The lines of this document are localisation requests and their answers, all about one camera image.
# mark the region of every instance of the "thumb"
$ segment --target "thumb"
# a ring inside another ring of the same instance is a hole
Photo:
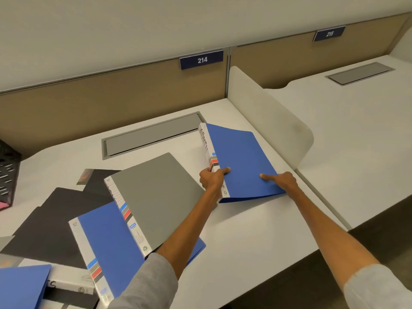
[[[259,175],[259,177],[261,177],[265,181],[272,180],[272,181],[276,182],[276,179],[275,179],[276,176],[273,176],[273,175],[265,175],[265,174],[261,173]]]
[[[224,174],[229,173],[230,172],[230,167],[226,167],[226,168],[222,169],[222,171],[223,171]]]

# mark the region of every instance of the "number 214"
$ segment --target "number 214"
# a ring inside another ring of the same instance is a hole
[[[207,62],[207,56],[197,59],[197,63],[198,63],[198,64],[201,64],[201,63],[204,63],[204,62]]]

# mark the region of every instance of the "pink object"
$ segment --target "pink object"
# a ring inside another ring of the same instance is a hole
[[[3,202],[0,201],[0,209],[6,208],[6,207],[9,207],[9,206],[10,206],[9,204],[6,204],[6,203],[3,203]]]

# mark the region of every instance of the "shirt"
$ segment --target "shirt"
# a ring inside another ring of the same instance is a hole
[[[177,290],[170,263],[152,253],[108,308],[169,309]],[[384,265],[369,265],[356,272],[345,284],[344,296],[350,309],[412,308],[412,292]]]

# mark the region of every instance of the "blue sign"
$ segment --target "blue sign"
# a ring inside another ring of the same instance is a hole
[[[197,54],[180,58],[180,69],[185,70],[193,67],[223,62],[223,50]]]
[[[313,42],[342,36],[345,27],[346,26],[339,26],[324,30],[318,30],[316,31],[315,37],[313,38]]]

